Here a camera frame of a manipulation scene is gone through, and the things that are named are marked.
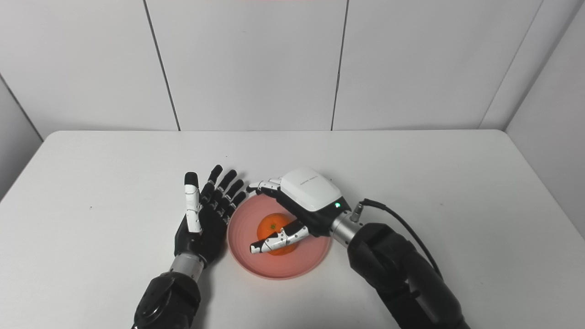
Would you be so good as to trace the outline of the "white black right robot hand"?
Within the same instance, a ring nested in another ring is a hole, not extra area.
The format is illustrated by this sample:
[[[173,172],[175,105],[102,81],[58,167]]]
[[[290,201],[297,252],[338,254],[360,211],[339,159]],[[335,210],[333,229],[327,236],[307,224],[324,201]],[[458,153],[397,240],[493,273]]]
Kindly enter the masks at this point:
[[[309,167],[300,167],[279,178],[262,180],[246,187],[274,198],[295,220],[250,245],[252,254],[267,253],[296,244],[302,239],[334,237],[347,246],[360,229],[353,222],[352,208],[330,180]]]

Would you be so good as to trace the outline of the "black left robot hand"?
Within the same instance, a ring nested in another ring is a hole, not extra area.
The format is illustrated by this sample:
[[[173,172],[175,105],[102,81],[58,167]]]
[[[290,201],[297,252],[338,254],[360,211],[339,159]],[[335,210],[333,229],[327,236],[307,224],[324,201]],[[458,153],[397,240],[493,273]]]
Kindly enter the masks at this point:
[[[199,192],[197,215],[201,231],[190,230],[185,215],[174,237],[174,256],[194,255],[203,262],[204,267],[212,264],[222,252],[228,223],[247,197],[243,181],[236,179],[237,171],[228,171],[218,181],[222,171],[223,167],[216,165]]]

